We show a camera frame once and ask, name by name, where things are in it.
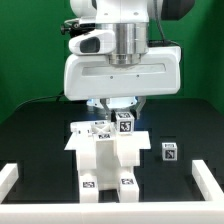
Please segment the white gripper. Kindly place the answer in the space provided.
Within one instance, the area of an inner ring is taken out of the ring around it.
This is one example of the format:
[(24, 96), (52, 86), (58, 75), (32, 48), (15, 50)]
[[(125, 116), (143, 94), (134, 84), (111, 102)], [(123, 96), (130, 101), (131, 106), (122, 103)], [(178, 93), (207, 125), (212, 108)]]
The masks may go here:
[[(101, 99), (107, 119), (115, 111), (106, 98), (175, 94), (180, 88), (181, 48), (153, 47), (135, 65), (113, 66), (105, 55), (70, 55), (65, 64), (64, 94), (69, 100)], [(138, 120), (146, 103), (139, 97), (134, 107)]]

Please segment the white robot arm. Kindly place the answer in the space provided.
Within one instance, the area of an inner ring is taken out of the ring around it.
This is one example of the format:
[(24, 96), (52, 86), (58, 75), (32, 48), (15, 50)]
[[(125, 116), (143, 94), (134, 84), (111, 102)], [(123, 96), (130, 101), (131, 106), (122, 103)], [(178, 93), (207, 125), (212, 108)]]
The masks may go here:
[(149, 21), (179, 20), (195, 0), (70, 0), (76, 15), (61, 27), (71, 36), (64, 71), (70, 100), (175, 94), (180, 88), (181, 48), (164, 38), (148, 38)]

